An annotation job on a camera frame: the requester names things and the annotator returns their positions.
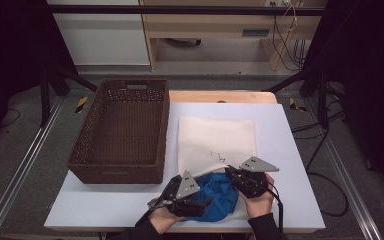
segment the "sleeve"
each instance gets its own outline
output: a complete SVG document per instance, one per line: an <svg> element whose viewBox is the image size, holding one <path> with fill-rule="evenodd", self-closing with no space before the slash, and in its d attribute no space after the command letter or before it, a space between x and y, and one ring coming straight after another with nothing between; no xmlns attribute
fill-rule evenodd
<svg viewBox="0 0 384 240"><path fill-rule="evenodd" d="M161 235L155 230L149 219L140 226L127 229L126 231L111 236L106 240L162 240Z"/></svg>
<svg viewBox="0 0 384 240"><path fill-rule="evenodd" d="M274 222L273 213L251 218L248 220L255 234L256 240L287 240Z"/></svg>

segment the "human hand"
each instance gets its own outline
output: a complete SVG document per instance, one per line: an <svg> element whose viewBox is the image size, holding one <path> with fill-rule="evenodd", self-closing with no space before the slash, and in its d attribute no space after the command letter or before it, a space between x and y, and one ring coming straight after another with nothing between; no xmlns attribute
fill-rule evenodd
<svg viewBox="0 0 384 240"><path fill-rule="evenodd" d="M151 213L151 215L149 215L149 220L159 234L163 234L173 224L182 219L185 219L185 217L178 217L174 215L167 209L167 207L157 208Z"/></svg>
<svg viewBox="0 0 384 240"><path fill-rule="evenodd" d="M269 182L268 187L270 190L273 190L274 179L266 174L267 181ZM272 204L273 204L273 195L266 191L261 196L256 198L247 198L242 192L239 192L239 196L244 200L246 204L246 210L250 218L259 217L271 213Z"/></svg>

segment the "aluminum rail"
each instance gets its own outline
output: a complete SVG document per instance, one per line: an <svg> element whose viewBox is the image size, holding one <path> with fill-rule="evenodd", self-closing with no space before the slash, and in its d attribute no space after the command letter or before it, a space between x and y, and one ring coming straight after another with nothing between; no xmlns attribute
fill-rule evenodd
<svg viewBox="0 0 384 240"><path fill-rule="evenodd" d="M305 105L310 110L310 114L313 117L314 121L318 121L316 107L314 100L304 98ZM322 128L318 125L318 130L320 133L323 133ZM357 186L354 184L354 181L351 178L351 175L348 173L338 151L333 144L332 139L329 135L326 138L325 143L326 151L330 155L329 159L332 164L332 167L338 177L338 180L341 186L344 189L344 192L348 196L350 201L351 209L354 212L354 216L357 219L358 224L360 225L361 231L364 234L364 237L367 240L382 240L382 236L379 232L379 229L376 226L372 216L370 215L369 209L367 208L363 198L361 197Z"/></svg>
<svg viewBox="0 0 384 240"><path fill-rule="evenodd" d="M243 7L243 6L171 6L171 5L26 5L34 11L71 14L183 14L183 15L269 15L269 16L323 16L338 11L325 8L297 7Z"/></svg>
<svg viewBox="0 0 384 240"><path fill-rule="evenodd" d="M10 210L15 198L18 195L18 192L21 189L21 186L24 183L24 180L27 177L27 174L29 173L29 170L31 166L33 165L34 161L36 160L36 157L45 142L49 131L51 130L55 119L58 116L58 113L61 109L62 103L64 101L64 97L57 97L54 106L51 110L52 115L48 121L48 123L39 129L39 131L36 134L35 139L33 140L32 144L30 145L29 150L27 151L26 155L24 156L23 160L21 161L17 172L14 174L14 177L12 178L11 182L9 183L7 189L5 190L5 193L1 197L0 200L0 227L5 220L6 215L8 214L8 211Z"/></svg>

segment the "white cabinet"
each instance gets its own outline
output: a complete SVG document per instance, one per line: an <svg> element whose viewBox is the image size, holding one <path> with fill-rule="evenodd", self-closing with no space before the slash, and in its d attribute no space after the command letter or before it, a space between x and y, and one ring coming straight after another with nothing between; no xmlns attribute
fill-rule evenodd
<svg viewBox="0 0 384 240"><path fill-rule="evenodd" d="M137 0L48 0L49 4L138 5ZM139 14L54 14L76 65L149 65Z"/></svg>

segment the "black curtain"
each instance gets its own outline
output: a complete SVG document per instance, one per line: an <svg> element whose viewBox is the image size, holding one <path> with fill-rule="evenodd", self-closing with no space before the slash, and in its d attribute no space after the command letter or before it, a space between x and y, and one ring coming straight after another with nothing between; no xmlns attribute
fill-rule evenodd
<svg viewBox="0 0 384 240"><path fill-rule="evenodd" d="M0 123L9 98L39 85L48 64L57 63L77 74L52 13L30 11L29 4L47 2L0 0ZM64 80L61 75L54 77Z"/></svg>
<svg viewBox="0 0 384 240"><path fill-rule="evenodd" d="M340 13L322 18L304 69L315 64L328 81L344 85L348 122L368 163L384 174L384 1L330 0L329 6ZM323 58L318 57L321 49ZM314 91L318 77L305 79L304 90Z"/></svg>

